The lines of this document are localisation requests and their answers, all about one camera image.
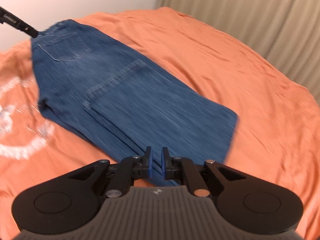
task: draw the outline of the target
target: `metal bolt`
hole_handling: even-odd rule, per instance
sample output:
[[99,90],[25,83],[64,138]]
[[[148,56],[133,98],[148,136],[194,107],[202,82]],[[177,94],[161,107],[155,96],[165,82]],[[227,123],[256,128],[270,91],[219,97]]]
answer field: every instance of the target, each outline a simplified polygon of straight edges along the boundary
[[193,192],[193,194],[197,197],[207,197],[210,195],[210,191],[204,188],[198,188]]
[[108,198],[117,198],[120,197],[122,195],[120,190],[117,189],[110,189],[106,192],[106,196]]

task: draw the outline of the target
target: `black circular joint cover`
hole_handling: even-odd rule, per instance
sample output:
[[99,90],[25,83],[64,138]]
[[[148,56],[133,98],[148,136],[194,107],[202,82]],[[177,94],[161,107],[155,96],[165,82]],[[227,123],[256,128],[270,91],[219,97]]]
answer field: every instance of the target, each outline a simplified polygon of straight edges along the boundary
[[261,235],[295,229],[303,213],[297,195],[260,179],[230,182],[217,199],[217,209],[234,226]]
[[18,195],[12,204],[12,215],[20,230],[54,235],[85,225],[99,209],[99,199],[82,181],[49,181]]

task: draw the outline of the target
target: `orange fabric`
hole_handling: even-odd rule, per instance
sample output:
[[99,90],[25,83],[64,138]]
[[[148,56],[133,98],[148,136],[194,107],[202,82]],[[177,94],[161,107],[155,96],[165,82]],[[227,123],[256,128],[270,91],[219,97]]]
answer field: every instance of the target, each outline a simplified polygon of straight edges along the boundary
[[[320,235],[320,111],[307,89],[240,41],[169,8],[96,13],[78,21],[127,44],[199,94],[234,110],[239,122],[226,165],[294,191],[305,208],[297,232],[308,240]],[[10,212],[18,193],[106,158],[42,118],[37,96],[30,42],[0,53],[0,105],[6,116],[4,124],[0,121],[2,240],[19,232]]]

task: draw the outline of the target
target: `folded blue jeans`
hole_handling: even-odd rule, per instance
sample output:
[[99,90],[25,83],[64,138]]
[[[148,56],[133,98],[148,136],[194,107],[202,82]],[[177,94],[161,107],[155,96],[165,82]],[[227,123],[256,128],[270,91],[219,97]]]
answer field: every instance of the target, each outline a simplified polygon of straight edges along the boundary
[[151,183],[176,185],[162,179],[162,147],[196,164],[224,161],[236,113],[99,30],[56,23],[32,39],[32,60],[41,114],[116,161],[151,146]]

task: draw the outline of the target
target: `silver screw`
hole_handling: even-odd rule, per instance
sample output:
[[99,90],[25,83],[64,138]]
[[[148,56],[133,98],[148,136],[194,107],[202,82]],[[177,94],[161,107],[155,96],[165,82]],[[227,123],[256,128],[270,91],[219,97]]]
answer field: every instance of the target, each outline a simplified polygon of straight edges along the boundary
[[106,196],[108,198],[117,198],[120,197],[122,195],[120,190],[117,189],[110,189],[106,192]]

